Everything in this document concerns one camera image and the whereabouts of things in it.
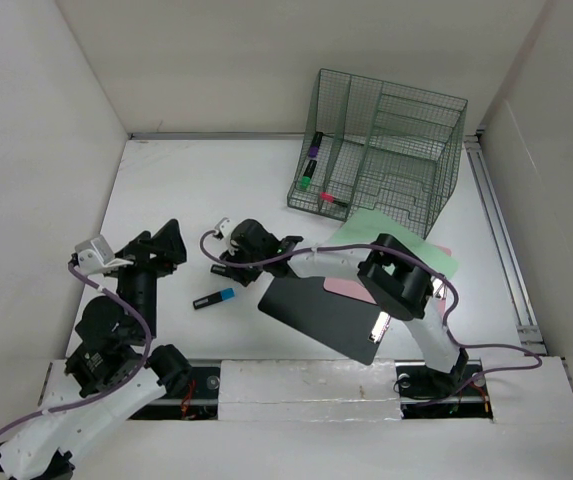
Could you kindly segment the orange highlighter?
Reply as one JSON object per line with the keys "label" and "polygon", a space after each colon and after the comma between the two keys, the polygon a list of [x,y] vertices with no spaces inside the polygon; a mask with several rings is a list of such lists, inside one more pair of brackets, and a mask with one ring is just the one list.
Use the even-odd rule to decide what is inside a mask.
{"label": "orange highlighter", "polygon": [[212,265],[210,272],[223,277],[228,277],[230,275],[229,268],[219,264]]}

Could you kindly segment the green highlighter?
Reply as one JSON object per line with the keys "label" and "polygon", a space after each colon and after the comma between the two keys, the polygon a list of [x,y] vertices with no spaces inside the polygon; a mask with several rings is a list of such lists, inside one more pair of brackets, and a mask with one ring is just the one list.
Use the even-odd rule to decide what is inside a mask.
{"label": "green highlighter", "polygon": [[300,190],[306,191],[309,188],[311,181],[312,181],[312,178],[314,176],[316,167],[317,167],[317,160],[310,158],[307,162],[307,165],[304,169],[304,172],[303,172],[302,177],[301,177],[300,182],[299,182],[299,189]]}

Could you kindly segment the pink highlighter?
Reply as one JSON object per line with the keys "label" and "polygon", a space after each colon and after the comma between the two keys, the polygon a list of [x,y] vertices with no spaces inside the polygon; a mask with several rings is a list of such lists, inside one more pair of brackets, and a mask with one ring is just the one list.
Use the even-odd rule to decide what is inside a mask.
{"label": "pink highlighter", "polygon": [[341,208],[348,208],[348,207],[350,206],[349,203],[347,203],[347,202],[345,202],[345,201],[343,201],[343,200],[340,200],[340,199],[338,199],[337,197],[335,197],[335,196],[333,196],[333,195],[331,195],[331,194],[328,194],[328,193],[326,193],[326,192],[322,192],[322,193],[320,194],[320,198],[321,198],[322,200],[324,200],[325,202],[328,202],[328,203],[333,204],[333,205],[337,205],[337,206],[339,206],[339,207],[341,207]]}

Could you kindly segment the purple highlighter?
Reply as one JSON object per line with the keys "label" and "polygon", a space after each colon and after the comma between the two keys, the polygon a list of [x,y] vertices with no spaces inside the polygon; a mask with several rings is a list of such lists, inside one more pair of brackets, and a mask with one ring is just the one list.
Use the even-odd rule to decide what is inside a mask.
{"label": "purple highlighter", "polygon": [[319,148],[323,139],[323,133],[316,131],[313,135],[312,141],[310,143],[308,154],[309,158],[316,158],[319,152]]}

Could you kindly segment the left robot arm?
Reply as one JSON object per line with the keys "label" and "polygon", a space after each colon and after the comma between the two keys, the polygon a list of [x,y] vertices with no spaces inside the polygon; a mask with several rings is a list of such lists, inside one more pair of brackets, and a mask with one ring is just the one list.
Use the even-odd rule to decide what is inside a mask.
{"label": "left robot arm", "polygon": [[173,345],[154,347],[157,281],[187,260],[177,220],[113,251],[98,235],[75,247],[69,272],[95,289],[75,327],[80,343],[41,410],[9,424],[0,441],[8,479],[69,479],[133,414],[188,387],[191,365]]}

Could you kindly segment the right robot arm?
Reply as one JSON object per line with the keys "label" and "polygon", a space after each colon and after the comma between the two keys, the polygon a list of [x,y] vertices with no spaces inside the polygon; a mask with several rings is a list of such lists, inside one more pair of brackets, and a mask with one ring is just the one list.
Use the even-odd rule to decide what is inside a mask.
{"label": "right robot arm", "polygon": [[432,279],[441,275],[394,236],[381,233],[369,244],[305,247],[300,236],[279,240],[256,220],[234,226],[228,218],[203,236],[226,242],[227,249],[218,258],[207,251],[204,240],[200,249],[239,283],[254,282],[263,273],[281,284],[312,278],[360,283],[383,312],[406,324],[422,351],[434,390],[449,394],[463,384],[465,349],[451,338],[444,317],[426,318],[434,293]]}

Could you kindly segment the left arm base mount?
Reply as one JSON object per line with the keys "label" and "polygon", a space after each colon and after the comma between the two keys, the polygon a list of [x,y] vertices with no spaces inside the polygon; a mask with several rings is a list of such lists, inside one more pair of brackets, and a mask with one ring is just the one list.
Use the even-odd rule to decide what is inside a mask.
{"label": "left arm base mount", "polygon": [[195,360],[187,386],[142,407],[131,420],[206,421],[218,418],[221,386],[220,360]]}

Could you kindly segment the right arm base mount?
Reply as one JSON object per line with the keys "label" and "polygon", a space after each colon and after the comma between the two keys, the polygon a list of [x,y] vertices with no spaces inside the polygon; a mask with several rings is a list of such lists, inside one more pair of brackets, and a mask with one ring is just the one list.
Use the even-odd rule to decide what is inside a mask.
{"label": "right arm base mount", "polygon": [[433,373],[423,361],[396,362],[395,369],[393,390],[400,398],[403,420],[493,419],[484,378],[460,389],[465,380],[482,371],[479,360],[469,361],[455,381]]}

